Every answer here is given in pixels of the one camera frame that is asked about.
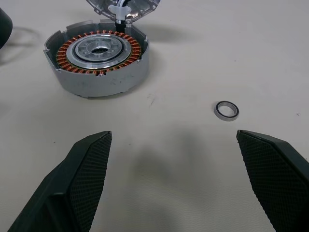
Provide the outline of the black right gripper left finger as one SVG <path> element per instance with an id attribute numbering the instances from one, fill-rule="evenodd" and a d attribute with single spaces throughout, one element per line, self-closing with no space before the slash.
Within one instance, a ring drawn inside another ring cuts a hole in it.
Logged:
<path id="1" fill-rule="evenodd" d="M 39 184 L 8 232 L 89 232 L 100 201 L 111 131 L 77 141 Z"/>

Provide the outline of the silver rotor with black rim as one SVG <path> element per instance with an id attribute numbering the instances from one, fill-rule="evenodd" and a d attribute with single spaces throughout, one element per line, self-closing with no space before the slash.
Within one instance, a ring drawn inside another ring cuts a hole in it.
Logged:
<path id="1" fill-rule="evenodd" d="M 13 22 L 6 12 L 0 8 L 0 49 L 6 44 L 13 30 Z"/>

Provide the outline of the grey motor stator housing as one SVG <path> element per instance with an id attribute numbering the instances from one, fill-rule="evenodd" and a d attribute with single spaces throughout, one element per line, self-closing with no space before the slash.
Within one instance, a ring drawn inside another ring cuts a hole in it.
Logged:
<path id="1" fill-rule="evenodd" d="M 119 32 L 111 20 L 84 21 L 55 32 L 44 46 L 62 87 L 84 98 L 126 92 L 149 70 L 149 40 L 134 25 Z"/>

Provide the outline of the silver motor end cover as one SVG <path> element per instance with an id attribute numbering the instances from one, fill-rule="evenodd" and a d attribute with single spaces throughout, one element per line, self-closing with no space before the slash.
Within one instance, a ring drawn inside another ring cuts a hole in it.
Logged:
<path id="1" fill-rule="evenodd" d="M 132 24 L 153 12 L 161 0 L 86 0 L 98 15 L 115 23 Z"/>

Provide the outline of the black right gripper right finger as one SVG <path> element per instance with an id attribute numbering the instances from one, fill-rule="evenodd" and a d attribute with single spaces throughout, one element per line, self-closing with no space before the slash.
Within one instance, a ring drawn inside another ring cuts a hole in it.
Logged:
<path id="1" fill-rule="evenodd" d="M 288 142 L 247 130 L 237 141 L 252 189 L 276 232 L 309 232 L 309 162 Z"/>

